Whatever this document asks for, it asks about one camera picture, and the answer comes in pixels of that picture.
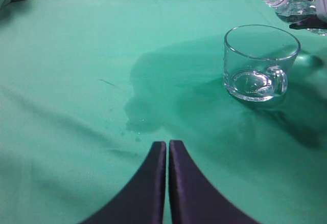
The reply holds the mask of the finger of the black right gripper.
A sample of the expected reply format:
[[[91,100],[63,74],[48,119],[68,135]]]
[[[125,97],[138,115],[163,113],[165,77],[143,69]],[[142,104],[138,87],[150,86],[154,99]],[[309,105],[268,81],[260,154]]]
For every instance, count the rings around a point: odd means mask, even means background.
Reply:
[[[298,23],[293,23],[289,25],[290,29],[302,30],[302,29],[322,29],[326,30],[326,22],[320,20],[317,15],[312,15],[310,18],[300,21]]]

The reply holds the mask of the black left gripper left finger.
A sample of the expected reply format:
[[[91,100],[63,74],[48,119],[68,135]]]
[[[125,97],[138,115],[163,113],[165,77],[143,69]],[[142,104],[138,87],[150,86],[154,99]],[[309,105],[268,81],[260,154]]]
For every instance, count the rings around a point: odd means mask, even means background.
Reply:
[[[166,143],[153,142],[130,181],[83,223],[162,223],[166,192]]]

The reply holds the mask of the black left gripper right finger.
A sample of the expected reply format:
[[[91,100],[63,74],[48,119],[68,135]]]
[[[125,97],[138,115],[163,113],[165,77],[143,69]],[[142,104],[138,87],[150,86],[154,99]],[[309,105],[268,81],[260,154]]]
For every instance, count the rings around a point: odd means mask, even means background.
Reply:
[[[257,223],[209,182],[179,140],[169,142],[169,202],[172,223]]]

